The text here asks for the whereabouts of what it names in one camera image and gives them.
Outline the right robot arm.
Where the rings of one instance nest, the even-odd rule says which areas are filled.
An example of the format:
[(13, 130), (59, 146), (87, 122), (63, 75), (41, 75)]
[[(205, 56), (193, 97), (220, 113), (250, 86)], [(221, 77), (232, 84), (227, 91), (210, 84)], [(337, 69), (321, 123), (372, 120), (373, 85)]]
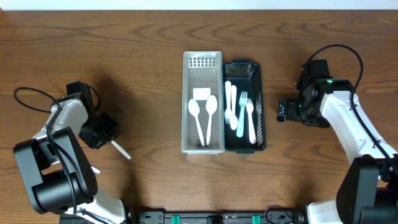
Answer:
[(305, 223), (397, 223), (397, 151), (364, 113), (349, 80), (334, 79), (326, 60), (302, 65), (296, 99), (279, 101), (277, 121), (333, 128), (349, 161), (334, 200), (306, 206)]

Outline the white plastic fork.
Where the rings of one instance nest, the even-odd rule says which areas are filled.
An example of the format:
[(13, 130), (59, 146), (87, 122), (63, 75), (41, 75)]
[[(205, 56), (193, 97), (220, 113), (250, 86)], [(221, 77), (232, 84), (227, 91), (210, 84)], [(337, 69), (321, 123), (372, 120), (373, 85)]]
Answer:
[(248, 93), (246, 91), (241, 92), (241, 96), (239, 98), (239, 119), (238, 119), (238, 126), (236, 130), (236, 135), (238, 138), (243, 137), (244, 134), (244, 111), (247, 104)]
[(253, 117), (252, 117), (252, 113), (254, 111), (254, 105), (250, 98), (247, 99), (246, 110), (248, 113), (249, 142), (251, 144), (255, 144), (256, 143), (256, 135), (255, 135), (254, 123), (253, 123)]
[(224, 112), (224, 117), (226, 123), (229, 124), (231, 117), (231, 82), (225, 81), (224, 83), (225, 97), (226, 97), (226, 110)]

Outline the white plastic spoon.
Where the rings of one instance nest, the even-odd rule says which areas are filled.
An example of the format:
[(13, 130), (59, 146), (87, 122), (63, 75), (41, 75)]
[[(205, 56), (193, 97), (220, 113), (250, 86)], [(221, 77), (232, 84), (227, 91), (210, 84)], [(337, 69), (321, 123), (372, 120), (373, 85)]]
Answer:
[(127, 159), (131, 159), (130, 154), (122, 147), (120, 146), (115, 140), (111, 140), (111, 144)]
[(188, 102), (188, 111), (189, 113), (195, 118), (196, 126), (197, 126), (197, 131), (198, 131), (198, 136), (200, 138), (201, 145), (204, 146), (204, 137), (203, 137), (203, 132), (201, 130), (200, 122), (198, 119), (198, 115), (200, 113), (200, 107), (199, 104), (197, 103), (196, 100), (191, 99)]
[(238, 118), (236, 116), (236, 97), (237, 87), (236, 85), (231, 86), (231, 117), (229, 119), (230, 127), (234, 131), (238, 127)]
[(91, 169), (92, 169), (92, 171), (93, 171), (95, 174), (99, 174), (99, 173), (101, 172), (99, 169), (97, 169), (97, 168), (95, 168), (95, 167), (93, 167), (93, 166), (91, 166)]
[(212, 116), (217, 110), (217, 99), (215, 95), (210, 95), (210, 97), (206, 101), (206, 111), (208, 112), (208, 126), (206, 130), (206, 145), (210, 144), (211, 139), (211, 125), (212, 125)]

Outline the white label sticker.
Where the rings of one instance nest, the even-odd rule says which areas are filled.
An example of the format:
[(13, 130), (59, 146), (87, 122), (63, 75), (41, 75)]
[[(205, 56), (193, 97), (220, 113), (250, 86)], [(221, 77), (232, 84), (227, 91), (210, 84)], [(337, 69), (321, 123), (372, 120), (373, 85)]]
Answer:
[(207, 100), (211, 96), (211, 88), (194, 88), (193, 99), (197, 101)]

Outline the black plastic mesh basket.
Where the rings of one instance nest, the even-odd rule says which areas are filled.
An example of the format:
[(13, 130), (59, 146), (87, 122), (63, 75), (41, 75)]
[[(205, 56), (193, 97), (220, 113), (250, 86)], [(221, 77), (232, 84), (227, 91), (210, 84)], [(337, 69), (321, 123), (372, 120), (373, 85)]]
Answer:
[[(238, 154), (253, 154), (256, 151), (263, 151), (266, 146), (266, 126), (264, 119), (264, 105), (262, 94), (261, 67), (250, 60), (233, 60), (223, 64), (223, 81), (230, 81), (231, 86), (236, 85), (236, 116), (239, 119), (239, 98), (242, 91), (248, 93), (254, 105), (252, 113), (256, 143), (249, 142), (248, 113), (244, 111), (244, 134), (238, 138), (236, 130), (232, 130), (230, 123), (227, 124), (224, 117), (224, 149), (234, 151)], [(226, 110), (226, 97), (224, 90), (223, 109)]]

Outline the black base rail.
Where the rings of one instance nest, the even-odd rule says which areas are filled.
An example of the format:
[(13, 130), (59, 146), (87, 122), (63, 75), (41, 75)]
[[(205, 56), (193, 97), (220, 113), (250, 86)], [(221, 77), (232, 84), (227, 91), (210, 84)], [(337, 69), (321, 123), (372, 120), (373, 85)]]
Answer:
[(303, 210), (271, 205), (263, 212), (237, 213), (177, 213), (151, 211), (128, 215), (126, 223), (137, 224), (306, 224), (308, 218)]

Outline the clear plastic mesh basket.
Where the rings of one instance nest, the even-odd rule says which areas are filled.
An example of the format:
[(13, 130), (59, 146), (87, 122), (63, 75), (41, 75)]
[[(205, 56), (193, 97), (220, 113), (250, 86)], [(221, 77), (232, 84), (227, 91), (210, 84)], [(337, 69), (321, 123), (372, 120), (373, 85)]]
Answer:
[[(222, 53), (220, 51), (186, 51), (183, 54), (182, 86), (182, 152), (186, 154), (220, 154), (224, 151)], [(198, 119), (205, 145), (198, 136), (195, 118), (188, 111), (194, 88), (211, 88), (217, 99), (217, 110), (212, 116), (210, 144), (206, 145), (208, 112), (206, 101), (197, 101), (200, 107)]]

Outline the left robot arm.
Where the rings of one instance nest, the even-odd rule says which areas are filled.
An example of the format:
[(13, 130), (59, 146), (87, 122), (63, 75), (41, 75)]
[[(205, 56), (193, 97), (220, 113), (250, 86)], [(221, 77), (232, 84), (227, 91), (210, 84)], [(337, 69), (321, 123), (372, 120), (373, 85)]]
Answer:
[(95, 172), (79, 144), (99, 149), (115, 138), (118, 123), (97, 114), (95, 89), (81, 81), (53, 100), (50, 117), (32, 138), (15, 145), (14, 157), (29, 201), (38, 213), (59, 215), (60, 223), (137, 223), (123, 201), (98, 188)]

